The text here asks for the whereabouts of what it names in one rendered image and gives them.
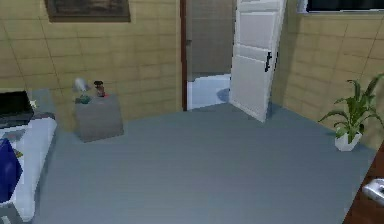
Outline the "dark red spray bottle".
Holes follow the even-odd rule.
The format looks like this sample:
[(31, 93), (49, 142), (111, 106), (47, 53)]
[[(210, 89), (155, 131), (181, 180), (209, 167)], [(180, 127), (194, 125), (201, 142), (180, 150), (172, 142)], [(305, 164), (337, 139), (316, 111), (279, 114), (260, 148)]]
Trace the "dark red spray bottle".
[(94, 82), (94, 85), (95, 85), (95, 89), (96, 89), (96, 95), (98, 97), (106, 97), (107, 96), (107, 93), (105, 92), (104, 82), (103, 81), (96, 80)]

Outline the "white panelled room door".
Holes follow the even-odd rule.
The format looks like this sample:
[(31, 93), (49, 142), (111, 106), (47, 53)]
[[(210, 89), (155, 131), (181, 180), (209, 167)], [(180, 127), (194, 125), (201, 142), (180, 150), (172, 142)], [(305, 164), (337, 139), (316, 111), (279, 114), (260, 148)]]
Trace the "white panelled room door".
[[(265, 122), (287, 0), (237, 0), (229, 102)], [(265, 72), (267, 53), (272, 52)]]

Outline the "grey bedside cabinet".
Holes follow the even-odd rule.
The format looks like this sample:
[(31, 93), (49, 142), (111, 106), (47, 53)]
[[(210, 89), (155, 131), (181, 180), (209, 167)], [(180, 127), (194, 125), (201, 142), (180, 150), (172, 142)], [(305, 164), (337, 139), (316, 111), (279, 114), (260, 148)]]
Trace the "grey bedside cabinet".
[(93, 97), (88, 104), (75, 105), (75, 131), (83, 142), (91, 142), (124, 133), (120, 103), (115, 94)]

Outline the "white table lamp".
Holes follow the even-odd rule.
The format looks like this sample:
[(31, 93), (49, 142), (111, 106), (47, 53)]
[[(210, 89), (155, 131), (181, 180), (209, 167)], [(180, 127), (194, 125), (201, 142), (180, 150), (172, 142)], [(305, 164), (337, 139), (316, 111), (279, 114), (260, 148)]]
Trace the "white table lamp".
[(79, 92), (80, 96), (75, 99), (78, 104), (88, 104), (91, 98), (86, 94), (90, 89), (89, 85), (83, 78), (76, 78), (73, 85), (74, 91)]

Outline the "green house plant white pot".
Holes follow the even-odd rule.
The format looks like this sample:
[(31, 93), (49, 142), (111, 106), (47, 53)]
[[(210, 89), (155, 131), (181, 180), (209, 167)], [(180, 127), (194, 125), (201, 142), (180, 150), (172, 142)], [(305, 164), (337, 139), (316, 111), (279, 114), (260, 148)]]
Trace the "green house plant white pot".
[(336, 128), (334, 144), (339, 151), (349, 152), (356, 147), (365, 132), (364, 122), (366, 120), (377, 119), (384, 128), (384, 120), (376, 109), (376, 95), (374, 94), (381, 79), (384, 79), (384, 73), (373, 77), (365, 90), (361, 89), (361, 84), (357, 80), (349, 79), (348, 83), (352, 83), (354, 86), (354, 95), (335, 101), (335, 104), (346, 102), (347, 110), (334, 109), (321, 117), (320, 122), (332, 116), (343, 118), (343, 121), (334, 123)]

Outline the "dark window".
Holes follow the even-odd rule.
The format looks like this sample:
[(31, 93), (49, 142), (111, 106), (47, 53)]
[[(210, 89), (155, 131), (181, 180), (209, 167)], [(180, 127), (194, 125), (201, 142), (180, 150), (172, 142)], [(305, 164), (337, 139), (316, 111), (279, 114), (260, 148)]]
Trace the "dark window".
[(299, 13), (384, 11), (384, 0), (297, 0)]

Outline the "blue pillow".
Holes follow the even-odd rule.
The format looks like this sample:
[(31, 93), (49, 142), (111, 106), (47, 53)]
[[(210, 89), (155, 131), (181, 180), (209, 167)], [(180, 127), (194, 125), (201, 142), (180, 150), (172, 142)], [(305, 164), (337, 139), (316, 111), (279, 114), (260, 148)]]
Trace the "blue pillow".
[(0, 203), (11, 199), (23, 170), (6, 138), (0, 139)]

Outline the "brown wooden table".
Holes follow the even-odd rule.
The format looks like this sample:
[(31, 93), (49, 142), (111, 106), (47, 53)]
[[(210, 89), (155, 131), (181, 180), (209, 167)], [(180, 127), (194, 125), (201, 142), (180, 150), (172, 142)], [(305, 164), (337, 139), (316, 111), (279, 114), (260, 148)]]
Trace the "brown wooden table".
[(384, 141), (373, 159), (342, 224), (384, 224), (384, 205), (363, 193), (374, 179), (384, 179)]

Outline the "white grey box object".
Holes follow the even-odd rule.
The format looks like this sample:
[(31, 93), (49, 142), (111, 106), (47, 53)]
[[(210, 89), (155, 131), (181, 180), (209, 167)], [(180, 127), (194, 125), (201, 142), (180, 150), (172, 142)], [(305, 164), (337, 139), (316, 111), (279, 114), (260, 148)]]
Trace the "white grey box object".
[(373, 201), (384, 206), (384, 178), (377, 178), (364, 185), (362, 192)]

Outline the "dark framed wall picture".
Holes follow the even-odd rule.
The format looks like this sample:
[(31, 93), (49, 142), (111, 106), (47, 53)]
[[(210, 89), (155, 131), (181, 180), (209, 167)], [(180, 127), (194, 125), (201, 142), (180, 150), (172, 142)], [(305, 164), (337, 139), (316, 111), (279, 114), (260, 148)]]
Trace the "dark framed wall picture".
[(129, 0), (44, 0), (50, 22), (130, 22)]

